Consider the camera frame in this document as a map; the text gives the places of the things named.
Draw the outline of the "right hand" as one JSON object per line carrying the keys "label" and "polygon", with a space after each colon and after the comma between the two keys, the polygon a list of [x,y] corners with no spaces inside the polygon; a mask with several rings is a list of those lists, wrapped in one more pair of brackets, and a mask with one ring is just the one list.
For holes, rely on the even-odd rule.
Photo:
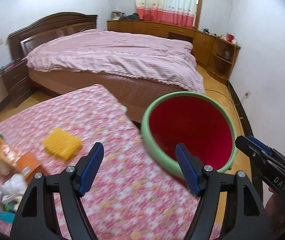
{"label": "right hand", "polygon": [[272,230],[278,235],[285,231],[285,197],[277,194],[271,187],[268,190],[272,195],[267,201],[265,211],[270,219]]}

